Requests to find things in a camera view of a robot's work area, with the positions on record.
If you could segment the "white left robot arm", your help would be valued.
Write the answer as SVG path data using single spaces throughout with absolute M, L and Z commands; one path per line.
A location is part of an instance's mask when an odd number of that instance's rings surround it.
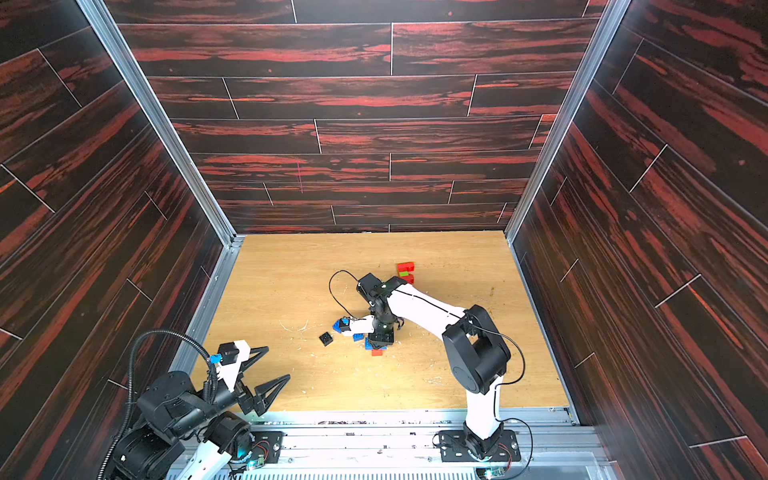
M 232 408 L 261 416 L 290 381 L 286 374 L 253 389 L 245 385 L 244 373 L 268 352 L 243 340 L 220 345 L 206 359 L 208 378 L 199 390 L 183 371 L 157 378 L 134 402 L 137 418 L 119 435 L 99 477 L 163 479 L 192 439 L 197 446 L 182 479 L 212 479 L 225 467 L 235 476 L 264 466 L 268 444 Z

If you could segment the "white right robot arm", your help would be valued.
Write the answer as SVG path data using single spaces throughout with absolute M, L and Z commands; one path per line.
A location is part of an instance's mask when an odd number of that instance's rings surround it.
M 496 392 L 511 359 L 488 312 L 478 305 L 461 308 L 441 302 L 399 277 L 382 281 L 367 274 L 356 289 L 367 302 L 369 314 L 351 320 L 350 328 L 365 335 L 371 347 L 392 345 L 395 331 L 405 321 L 442 340 L 450 371 L 466 391 L 466 443 L 478 457 L 487 456 L 503 432 Z

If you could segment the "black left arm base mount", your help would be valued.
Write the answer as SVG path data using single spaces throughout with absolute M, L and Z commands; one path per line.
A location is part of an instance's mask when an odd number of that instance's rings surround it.
M 283 449 L 285 433 L 282 431 L 254 431 L 251 456 L 246 469 L 254 470 L 266 465 L 277 464 Z

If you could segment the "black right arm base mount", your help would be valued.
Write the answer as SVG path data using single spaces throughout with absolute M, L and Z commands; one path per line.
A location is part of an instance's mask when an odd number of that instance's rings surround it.
M 442 462 L 507 462 L 521 460 L 514 431 L 499 426 L 487 439 L 481 439 L 464 425 L 461 429 L 441 430 L 432 438 Z

